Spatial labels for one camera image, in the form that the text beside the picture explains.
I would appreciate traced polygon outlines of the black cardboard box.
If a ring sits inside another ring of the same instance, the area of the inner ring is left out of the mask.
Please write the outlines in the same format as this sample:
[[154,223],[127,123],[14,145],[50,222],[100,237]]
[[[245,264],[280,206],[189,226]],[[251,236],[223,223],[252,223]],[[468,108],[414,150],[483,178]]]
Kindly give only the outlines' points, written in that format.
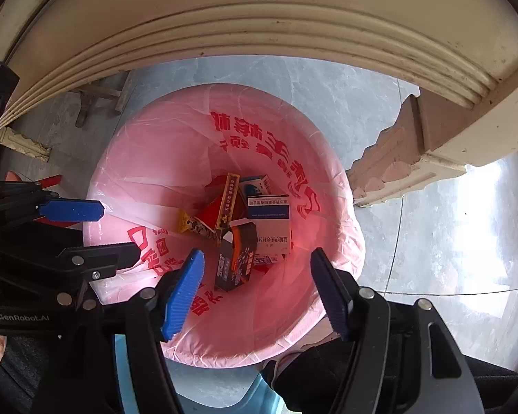
[[215,286],[225,292],[247,283],[257,251],[256,225],[247,219],[231,223],[221,241]]

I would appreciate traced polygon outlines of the gold snack wrapper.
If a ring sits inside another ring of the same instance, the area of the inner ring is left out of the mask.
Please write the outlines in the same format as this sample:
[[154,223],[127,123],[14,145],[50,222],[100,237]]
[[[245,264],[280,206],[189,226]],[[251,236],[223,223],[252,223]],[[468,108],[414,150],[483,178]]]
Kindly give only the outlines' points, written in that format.
[[207,223],[197,216],[192,216],[184,209],[181,209],[178,217],[176,231],[180,234],[196,234],[213,241],[216,245],[221,244],[217,228],[214,223]]

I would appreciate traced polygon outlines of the white blue medicine box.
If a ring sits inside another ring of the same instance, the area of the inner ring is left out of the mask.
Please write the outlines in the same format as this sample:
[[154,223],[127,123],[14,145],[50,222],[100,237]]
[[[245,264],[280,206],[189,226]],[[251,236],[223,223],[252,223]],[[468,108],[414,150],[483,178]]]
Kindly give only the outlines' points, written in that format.
[[263,255],[285,255],[291,246],[290,198],[288,195],[250,195],[248,219],[256,227],[257,251]]

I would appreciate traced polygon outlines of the brown patterned box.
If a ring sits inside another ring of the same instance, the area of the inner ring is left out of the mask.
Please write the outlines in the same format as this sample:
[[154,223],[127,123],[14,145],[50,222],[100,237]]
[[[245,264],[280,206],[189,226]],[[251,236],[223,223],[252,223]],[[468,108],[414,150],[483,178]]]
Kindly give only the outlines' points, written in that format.
[[238,197],[240,175],[228,173],[222,192],[221,204],[215,223],[217,230],[227,229],[232,220]]

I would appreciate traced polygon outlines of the blue cartoon medicine box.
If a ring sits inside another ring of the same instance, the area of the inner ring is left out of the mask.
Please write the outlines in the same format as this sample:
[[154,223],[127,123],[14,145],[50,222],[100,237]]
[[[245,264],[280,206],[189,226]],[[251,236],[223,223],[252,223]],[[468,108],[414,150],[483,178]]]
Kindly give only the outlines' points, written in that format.
[[254,195],[271,195],[271,185],[267,175],[251,176],[239,180],[239,191],[244,199]]

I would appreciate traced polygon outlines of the white milk carton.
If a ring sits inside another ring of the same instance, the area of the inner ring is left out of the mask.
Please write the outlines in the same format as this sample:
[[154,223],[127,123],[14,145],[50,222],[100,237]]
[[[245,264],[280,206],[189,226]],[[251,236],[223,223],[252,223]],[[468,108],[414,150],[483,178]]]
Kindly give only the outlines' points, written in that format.
[[254,255],[253,260],[253,269],[257,270],[259,272],[263,272],[264,274],[267,274],[268,270],[273,266],[280,264],[284,261],[285,255],[284,254],[259,254],[256,253]]

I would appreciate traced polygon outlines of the red paper cup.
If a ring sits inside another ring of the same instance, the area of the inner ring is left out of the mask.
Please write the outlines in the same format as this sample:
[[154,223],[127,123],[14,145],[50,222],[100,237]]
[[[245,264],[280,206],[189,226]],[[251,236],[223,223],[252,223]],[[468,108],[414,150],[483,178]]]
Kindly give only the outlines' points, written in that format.
[[[209,200],[208,204],[201,208],[195,216],[205,220],[207,223],[216,223],[227,174],[213,178],[212,182],[205,186],[205,192],[208,196],[211,196],[211,199]],[[246,216],[246,210],[247,208],[245,206],[243,197],[238,190],[238,197],[236,200],[232,220],[239,220],[244,218]]]

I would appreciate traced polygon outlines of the pink lined trash bin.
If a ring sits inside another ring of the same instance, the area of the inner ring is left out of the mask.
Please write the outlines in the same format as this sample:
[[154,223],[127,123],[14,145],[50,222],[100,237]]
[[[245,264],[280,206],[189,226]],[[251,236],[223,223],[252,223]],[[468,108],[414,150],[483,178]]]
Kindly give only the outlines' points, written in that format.
[[325,315],[309,257],[323,249],[358,277],[364,236],[342,164],[316,126],[269,93],[199,85],[162,96],[114,135],[88,185],[105,209],[88,246],[133,242],[136,264],[94,284],[128,300],[181,268],[205,274],[168,360],[202,368],[259,364],[287,352]]

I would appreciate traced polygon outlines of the red plastic stool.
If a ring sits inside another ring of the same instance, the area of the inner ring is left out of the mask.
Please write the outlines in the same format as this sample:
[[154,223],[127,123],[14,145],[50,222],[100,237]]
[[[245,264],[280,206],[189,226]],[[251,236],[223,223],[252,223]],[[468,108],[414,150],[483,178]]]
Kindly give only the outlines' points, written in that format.
[[[62,175],[54,175],[51,177],[35,180],[34,183],[38,183],[43,189],[47,189],[47,188],[51,188],[51,187],[60,185],[62,179],[63,179]],[[27,180],[24,180],[19,175],[17,175],[17,173],[15,173],[13,171],[8,171],[6,173],[5,180],[10,181],[10,182],[28,183]]]

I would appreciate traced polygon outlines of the blue plastic stool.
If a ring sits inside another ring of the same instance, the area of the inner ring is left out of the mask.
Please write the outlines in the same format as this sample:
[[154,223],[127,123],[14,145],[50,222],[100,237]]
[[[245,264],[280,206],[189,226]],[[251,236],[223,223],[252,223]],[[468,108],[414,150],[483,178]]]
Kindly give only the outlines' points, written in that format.
[[254,366],[197,368],[168,360],[171,380],[186,413],[284,413],[284,400]]

